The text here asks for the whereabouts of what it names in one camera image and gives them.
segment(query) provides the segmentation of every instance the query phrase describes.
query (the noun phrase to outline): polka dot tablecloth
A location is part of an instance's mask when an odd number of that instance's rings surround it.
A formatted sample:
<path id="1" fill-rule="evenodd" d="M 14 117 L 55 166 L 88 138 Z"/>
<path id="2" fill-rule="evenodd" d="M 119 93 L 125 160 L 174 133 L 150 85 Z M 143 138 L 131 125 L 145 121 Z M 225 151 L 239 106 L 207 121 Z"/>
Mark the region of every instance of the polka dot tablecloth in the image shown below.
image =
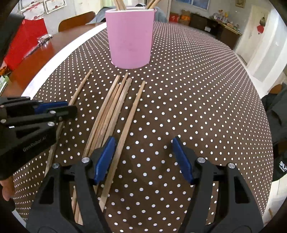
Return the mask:
<path id="1" fill-rule="evenodd" d="M 103 30 L 73 51 L 34 98 L 69 101 L 90 68 L 94 71 L 75 103 L 77 118 L 65 123 L 55 153 L 54 162 L 64 166 L 81 159 L 115 76 L 127 71 L 133 80 L 114 131 L 117 139 L 146 81 L 104 211 L 113 232 L 178 231 L 194 187 L 172 154 L 171 140 L 177 135 L 214 164 L 235 163 L 264 212 L 273 170 L 269 125 L 256 89 L 226 45 L 189 27 L 155 23 L 149 64 L 123 70 L 112 65 Z M 14 175 L 14 200 L 25 219 L 47 157 L 48 150 Z M 207 224 L 213 222 L 217 192 L 215 182 Z"/>

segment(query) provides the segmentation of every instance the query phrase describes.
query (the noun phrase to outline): dark jacket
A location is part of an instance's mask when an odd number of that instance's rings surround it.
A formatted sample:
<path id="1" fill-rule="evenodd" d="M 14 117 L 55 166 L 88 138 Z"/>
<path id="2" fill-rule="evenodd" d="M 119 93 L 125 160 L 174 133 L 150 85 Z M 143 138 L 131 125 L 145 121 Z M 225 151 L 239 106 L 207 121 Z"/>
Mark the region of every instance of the dark jacket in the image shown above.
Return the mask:
<path id="1" fill-rule="evenodd" d="M 272 144 L 277 145 L 287 140 L 287 86 L 282 85 L 282 91 L 268 94 L 262 98 L 262 103 L 268 118 Z"/>
<path id="2" fill-rule="evenodd" d="M 276 181 L 287 174 L 287 151 L 278 149 L 278 144 L 287 140 L 287 86 L 283 84 L 279 94 L 264 96 L 262 103 L 268 118 L 273 144 L 272 181 Z"/>

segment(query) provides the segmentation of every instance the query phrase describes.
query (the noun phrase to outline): box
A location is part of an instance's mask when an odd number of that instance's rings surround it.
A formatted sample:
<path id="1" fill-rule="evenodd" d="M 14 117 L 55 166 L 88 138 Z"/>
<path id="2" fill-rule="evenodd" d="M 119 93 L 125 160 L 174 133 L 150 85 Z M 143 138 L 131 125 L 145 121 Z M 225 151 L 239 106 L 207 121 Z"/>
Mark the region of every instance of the box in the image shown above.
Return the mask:
<path id="1" fill-rule="evenodd" d="M 190 11 L 181 10 L 181 16 L 179 20 L 180 24 L 189 25 L 190 23 Z"/>
<path id="2" fill-rule="evenodd" d="M 188 26 L 190 23 L 190 20 L 179 20 L 179 23 Z"/>
<path id="3" fill-rule="evenodd" d="M 185 16 L 190 17 L 190 11 L 181 10 L 181 15 L 185 15 Z"/>
<path id="4" fill-rule="evenodd" d="M 211 28 L 206 26 L 204 30 L 207 31 L 207 32 L 210 32 Z"/>
<path id="5" fill-rule="evenodd" d="M 170 12 L 170 14 L 169 14 L 169 22 L 178 23 L 179 22 L 179 18 L 180 18 L 179 14 Z"/>

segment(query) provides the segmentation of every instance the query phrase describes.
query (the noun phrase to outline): red bag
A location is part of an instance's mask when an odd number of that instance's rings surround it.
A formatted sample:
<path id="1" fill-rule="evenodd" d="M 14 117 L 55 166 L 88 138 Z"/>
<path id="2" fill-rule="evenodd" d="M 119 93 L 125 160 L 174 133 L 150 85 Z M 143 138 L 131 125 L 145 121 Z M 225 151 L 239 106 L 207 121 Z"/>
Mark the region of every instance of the red bag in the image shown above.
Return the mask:
<path id="1" fill-rule="evenodd" d="M 169 14 L 169 22 L 175 22 L 178 23 L 179 22 L 179 14 L 176 13 L 170 13 Z"/>
<path id="2" fill-rule="evenodd" d="M 10 70 L 15 70 L 24 59 L 25 55 L 38 44 L 38 37 L 47 34 L 44 19 L 22 21 L 14 39 L 12 40 L 8 53 L 4 58 Z"/>

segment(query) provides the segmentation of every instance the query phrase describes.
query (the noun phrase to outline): person's hand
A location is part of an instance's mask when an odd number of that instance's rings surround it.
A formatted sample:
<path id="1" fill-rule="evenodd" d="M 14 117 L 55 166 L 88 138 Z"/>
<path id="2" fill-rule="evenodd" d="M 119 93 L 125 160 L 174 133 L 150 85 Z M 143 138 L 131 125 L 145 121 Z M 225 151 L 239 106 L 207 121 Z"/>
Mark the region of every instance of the person's hand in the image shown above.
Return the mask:
<path id="1" fill-rule="evenodd" d="M 15 194 L 14 180 L 13 176 L 9 177 L 6 180 L 0 181 L 0 185 L 3 186 L 2 195 L 6 201 L 9 201 L 10 198 L 13 198 Z"/>

